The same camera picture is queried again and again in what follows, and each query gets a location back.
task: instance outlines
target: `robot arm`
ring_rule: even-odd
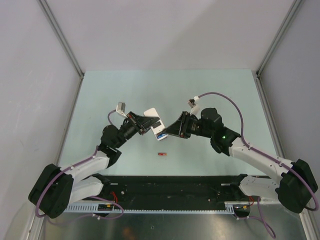
[[[311,199],[311,194],[301,182],[301,177],[311,190],[318,190],[317,183],[309,165],[299,159],[297,162],[277,156],[270,156],[251,145],[243,142],[242,136],[225,127],[222,117],[215,108],[205,108],[201,112],[201,118],[187,111],[183,111],[176,122],[165,128],[162,133],[188,139],[192,134],[210,138],[212,148],[217,153],[223,153],[240,159],[270,178],[252,177],[241,174],[237,185],[247,196],[261,196],[277,199],[287,209],[294,213],[301,213]],[[292,174],[292,169],[299,177]]]
[[[106,126],[92,157],[64,167],[46,166],[28,196],[29,201],[53,219],[62,214],[68,204],[90,196],[109,195],[110,181],[96,172],[115,164],[121,155],[118,148],[136,133],[144,135],[159,120],[159,117],[129,112],[119,129]]]

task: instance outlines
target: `light blue table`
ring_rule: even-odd
[[[232,98],[244,117],[245,138],[275,154],[267,121],[251,70],[155,70],[155,71],[87,71],[80,89],[60,165],[75,163],[93,153],[100,144],[107,114],[118,102],[126,103],[126,112],[143,115],[156,108],[165,126],[190,111],[188,99],[206,92],[220,92]],[[240,132],[236,109],[219,96],[201,98],[202,108],[215,107],[224,124]],[[119,127],[124,119],[118,114],[111,121]],[[106,175],[262,175],[245,162],[216,153],[208,138],[191,136],[182,139],[169,136],[157,141],[150,131],[136,134],[120,149],[115,165],[101,171]],[[167,156],[158,156],[165,152]]]

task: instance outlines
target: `red object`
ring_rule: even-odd
[[[250,202],[252,202],[250,204],[250,206],[252,206],[255,203],[255,200],[254,200],[254,198],[252,196],[249,196],[249,200],[250,200]]]
[[[115,203],[118,203],[118,198],[117,198],[115,192],[112,191],[111,194],[113,195],[113,201],[115,200]]]

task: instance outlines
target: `metal frame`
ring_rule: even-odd
[[[260,66],[257,69],[257,75],[258,77],[261,76],[261,73],[266,67],[266,64],[269,62],[270,58],[272,57],[273,53],[275,52],[277,46],[283,39],[284,35],[286,34],[288,28],[290,27],[291,23],[295,19],[298,11],[300,10],[302,4],[305,2],[305,0],[295,0],[293,4],[291,5],[288,13],[286,14],[278,32],[276,33],[268,51],[266,52],[265,56],[263,57],[263,60],[260,64]]]
[[[283,36],[285,35],[285,33],[287,32],[287,30],[289,29],[292,21],[294,20],[295,16],[297,15],[298,11],[300,10],[302,4],[304,3],[305,0],[295,0],[293,2],[293,4],[290,7],[290,10],[288,11],[287,15],[285,16],[278,32],[276,33],[275,38],[273,39],[267,53],[265,54],[259,68],[257,69],[257,71],[253,72],[253,78],[254,78],[254,82],[256,84],[256,88],[261,100],[261,104],[262,104],[262,108],[267,120],[267,124],[271,133],[271,137],[272,137],[272,141],[275,147],[275,151],[277,153],[278,156],[284,158],[285,157],[285,153],[284,150],[282,148],[281,145],[281,140],[280,137],[278,135],[278,131],[277,131],[277,127],[274,121],[274,117],[270,108],[270,105],[268,103],[268,99],[266,97],[263,85],[261,83],[261,74],[263,72],[263,70],[266,67],[266,64],[269,62],[269,60],[271,59],[273,53],[275,52],[277,46],[279,45],[279,43],[281,42]],[[50,6],[48,5],[46,0],[37,0],[37,2],[39,3],[40,8],[43,10],[43,13],[45,14],[49,24],[52,27],[52,30],[54,31],[54,33],[56,34],[62,48],[64,49],[65,53],[67,54],[68,58],[70,59],[75,71],[77,72],[77,74],[80,77],[80,83],[79,86],[77,88],[77,94],[75,96],[74,102],[73,102],[73,107],[70,113],[70,117],[69,117],[69,121],[68,121],[68,125],[66,126],[66,131],[65,134],[63,136],[63,140],[61,143],[61,147],[60,147],[60,151],[58,153],[57,159],[59,159],[61,152],[63,150],[63,146],[64,146],[64,142],[66,140],[66,136],[69,130],[69,126],[70,126],[70,122],[71,122],[71,118],[76,106],[76,102],[78,99],[78,95],[80,92],[80,88],[81,88],[81,83],[84,77],[84,73],[81,70],[81,67],[66,39],[66,37],[64,36]],[[300,218],[301,218],[301,222],[306,234],[306,237],[308,240],[314,240],[314,239],[320,239],[320,234],[319,234],[319,229],[317,227],[317,224],[315,222],[314,216],[311,212],[304,210],[301,214],[300,214]],[[36,240],[38,239],[39,235],[40,235],[40,231],[41,231],[41,227],[43,224],[43,218],[37,218],[35,216],[35,214],[33,214],[33,216],[31,216],[32,223],[30,224],[31,227],[28,230],[28,234],[26,239],[28,240]]]
[[[256,89],[260,97],[266,122],[268,124],[269,130],[271,133],[271,138],[275,147],[275,152],[279,157],[286,158],[281,141],[280,141],[280,137],[277,131],[275,120],[262,85],[261,76],[258,77],[258,75],[255,72],[252,72],[252,75],[254,78]],[[300,215],[300,219],[302,222],[302,226],[303,226],[306,238],[308,240],[320,240],[320,231],[319,231],[317,222],[315,220],[314,214],[304,209],[302,213],[300,213],[299,215]]]
[[[49,24],[52,27],[52,30],[54,31],[56,37],[58,38],[59,42],[61,43],[61,46],[63,50],[65,51],[66,55],[70,59],[75,71],[78,73],[79,77],[82,79],[84,77],[84,73],[81,70],[81,67],[73,53],[73,51],[70,48],[70,45],[63,34],[50,6],[48,5],[46,0],[37,0],[37,2],[40,5],[40,8],[43,10],[44,15],[47,17],[47,20]]]

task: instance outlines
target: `small white object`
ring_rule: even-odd
[[[160,117],[159,117],[159,114],[157,113],[157,111],[156,111],[156,109],[155,109],[154,107],[148,109],[147,111],[145,111],[145,112],[143,113],[143,115],[144,115],[145,117],[158,117],[158,118],[160,118]],[[160,140],[165,139],[166,137],[168,137],[168,134],[160,133],[163,129],[166,128],[161,119],[160,119],[157,123],[155,123],[153,126],[151,127],[151,130],[152,130],[155,138],[156,138],[158,141],[160,141]]]
[[[125,114],[126,110],[126,104],[124,102],[118,102],[118,105],[115,108],[115,111],[123,118],[127,118],[127,115]]]
[[[191,115],[197,115],[198,112],[200,111],[200,106],[197,104],[197,102],[199,101],[199,97],[195,96],[193,98],[193,100],[194,101],[192,101],[192,99],[190,99],[187,103],[191,107],[190,114]]]

